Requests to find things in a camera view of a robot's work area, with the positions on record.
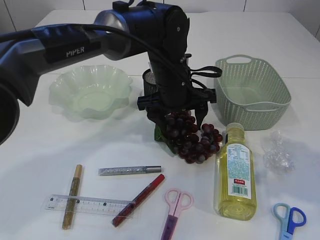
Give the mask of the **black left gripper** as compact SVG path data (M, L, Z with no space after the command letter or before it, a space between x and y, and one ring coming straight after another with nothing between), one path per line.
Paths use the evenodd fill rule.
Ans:
M202 83L200 88L193 87L192 76L216 78L217 68L209 65L191 69L187 64L190 54L178 58L177 62L160 59L150 52L148 56L158 91L139 97L137 106L140 111L146 110L147 118L155 123L154 140L167 143L165 115L168 113L194 110L196 124L202 125L208 114L208 103L215 103L217 97L214 89Z

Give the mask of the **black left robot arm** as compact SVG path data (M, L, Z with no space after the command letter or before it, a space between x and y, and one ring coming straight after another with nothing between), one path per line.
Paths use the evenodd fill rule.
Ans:
M217 101L214 89L193 86L193 75L218 78L214 66L188 66L190 20L177 5L143 0L115 1L92 24L51 24L0 37L0 140L5 142L20 117L19 102L32 104L42 75L104 55L118 61L147 53L157 92L139 97L137 106L166 130L165 115L193 110L202 125L208 104Z

